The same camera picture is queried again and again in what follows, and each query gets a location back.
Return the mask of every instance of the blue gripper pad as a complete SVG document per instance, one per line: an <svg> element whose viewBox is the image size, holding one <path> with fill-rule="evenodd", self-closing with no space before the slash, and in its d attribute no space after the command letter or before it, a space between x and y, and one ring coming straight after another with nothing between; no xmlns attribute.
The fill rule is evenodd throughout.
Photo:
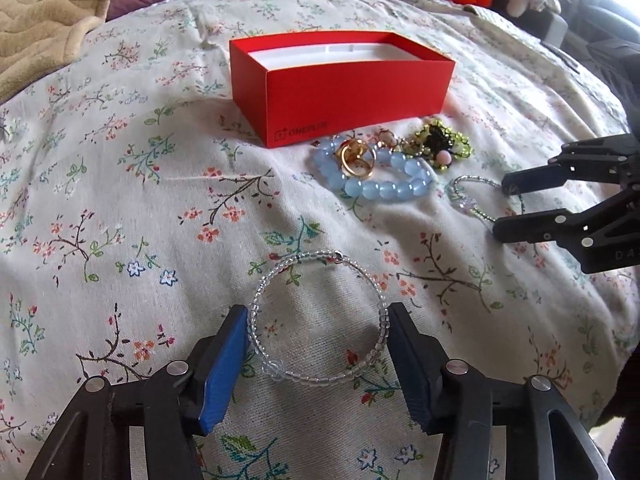
<svg viewBox="0 0 640 480"><path fill-rule="evenodd" d="M414 338L420 337L415 327L413 329L415 335L405 333L398 314L394 309L389 309L389 338L386 346L398 375L404 403L412 420L420 424L423 431L428 431L433 421L429 408L431 391L429 380L422 373L420 361L412 345L412 339L415 341Z"/></svg>
<svg viewBox="0 0 640 480"><path fill-rule="evenodd" d="M216 363L207 378L204 402L198 417L202 434L211 433L213 427L225 418L226 407L231 400L231 393L242 369L242 361L248 347L246 316L247 310L243 308L234 325L229 329Z"/></svg>

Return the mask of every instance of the blue beaded bracelet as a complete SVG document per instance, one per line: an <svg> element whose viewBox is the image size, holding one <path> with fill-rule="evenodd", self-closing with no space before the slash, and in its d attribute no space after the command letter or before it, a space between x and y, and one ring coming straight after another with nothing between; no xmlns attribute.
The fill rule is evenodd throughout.
<svg viewBox="0 0 640 480"><path fill-rule="evenodd" d="M352 198L363 196L368 200L385 201L411 200L427 194L433 176L426 162L421 158L407 158L404 153L391 152L388 148L378 148L375 144L369 144L369 146L376 152L377 162L389 164L392 168L403 171L408 179L402 182L389 180L377 182L373 179L361 180L348 177L342 172L340 163L335 157L335 151L344 140L341 137L333 140L325 139L320 142L312 155L313 162L326 179L329 189L344 190Z"/></svg>

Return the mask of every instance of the pink bead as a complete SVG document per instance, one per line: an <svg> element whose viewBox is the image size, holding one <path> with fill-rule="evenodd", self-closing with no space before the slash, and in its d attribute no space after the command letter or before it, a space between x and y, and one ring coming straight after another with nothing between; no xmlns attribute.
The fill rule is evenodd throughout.
<svg viewBox="0 0 640 480"><path fill-rule="evenodd" d="M451 154L447 150L442 150L436 155L436 162L441 166L451 164Z"/></svg>

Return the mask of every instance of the white fabric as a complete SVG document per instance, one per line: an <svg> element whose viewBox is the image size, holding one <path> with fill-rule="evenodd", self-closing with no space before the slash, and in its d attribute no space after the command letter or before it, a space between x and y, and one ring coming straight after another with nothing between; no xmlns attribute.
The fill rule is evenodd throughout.
<svg viewBox="0 0 640 480"><path fill-rule="evenodd" d="M185 357L274 258L324 247L375 273L450 356L503 380L548 374L594 422L638 342L634 270L585 276L553 243L502 246L446 187L621 133L620 103L509 25L412 1L171 0L89 33L79 62L0 108L3 478L25 477L84 376L130 381ZM312 168L313 146L264 149L230 100L230 38L320 28L394 30L457 61L442 118L475 153L427 197L345 200ZM421 124L385 126L405 136ZM614 191L572 182L525 200L582 210ZM510 211L488 186L467 192L489 214ZM344 369L377 330L372 292L321 264L283 274L258 321L268 349L309 374ZM249 354L224 422L200 442L205 477L430 478L439 438L410 421L385 355L356 383L315 390L273 383ZM503 452L498 439L492 478Z"/></svg>

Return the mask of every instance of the jewelry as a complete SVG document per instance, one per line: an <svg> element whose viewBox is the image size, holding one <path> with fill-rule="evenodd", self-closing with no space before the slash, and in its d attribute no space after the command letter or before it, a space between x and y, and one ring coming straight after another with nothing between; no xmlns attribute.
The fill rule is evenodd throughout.
<svg viewBox="0 0 640 480"><path fill-rule="evenodd" d="M446 170L454 158L469 158L473 152L467 136L454 132L439 119L425 124L408 139L398 140L392 131L384 128L380 130L378 139L379 147L420 156L437 170Z"/></svg>
<svg viewBox="0 0 640 480"><path fill-rule="evenodd" d="M364 156L372 153L371 162L377 161L380 164L389 164L399 171L403 171L408 178L402 182L377 182L375 180L363 180L357 176L347 176L342 158L350 166L347 160L365 160ZM409 158L404 153L391 152L388 148L380 148L376 144L366 144L360 139L347 139L337 137L336 139L325 139L318 144L318 149L312 155L313 161L318 166L320 173L327 180L329 189L344 190L352 198L363 196L368 200L410 200L417 196L423 196L428 191L428 186L433 177L428 165L420 158Z"/></svg>
<svg viewBox="0 0 640 480"><path fill-rule="evenodd" d="M483 178L482 176L473 176L473 175L461 175L453 180L451 183L452 190L452 202L453 206L456 209L459 209L463 213L467 215L475 215L481 219L487 220L488 222L495 222L495 218L483 213L478 209L478 203L476 200L469 196L464 196L460 189L458 188L458 184L464 180L468 180L470 182L480 182L482 184L489 184L489 186L495 187L497 189L502 190L501 184L494 182L493 180L489 180L488 178ZM522 199L522 195L518 195L518 200L520 200L520 214L525 213L524 200Z"/></svg>
<svg viewBox="0 0 640 480"><path fill-rule="evenodd" d="M373 350L366 355L364 360L358 362L358 364L350 370L341 372L332 377L308 377L306 375L287 370L281 359L274 359L272 356L267 354L257 335L256 318L258 311L260 310L260 298L267 285L269 285L275 276L283 270L286 270L289 266L308 260L322 260L335 265L343 264L349 266L369 282L378 295L378 320L380 324L380 332L378 334L376 345ZM365 370L367 370L367 368L369 368L369 365L380 356L380 353L385 347L386 338L389 334L389 310L387 308L386 298L382 293L382 289L371 274L340 251L324 249L321 251L292 254L291 256L283 258L276 263L276 266L273 267L270 272L261 277L258 288L255 290L254 300L249 305L249 316L247 317L246 323L249 341L254 348L256 355L262 361L262 371L269 374L272 379L275 381L289 379L295 383L306 384L307 386L331 386L332 384L347 383L348 381L352 381L354 378L359 377Z"/></svg>

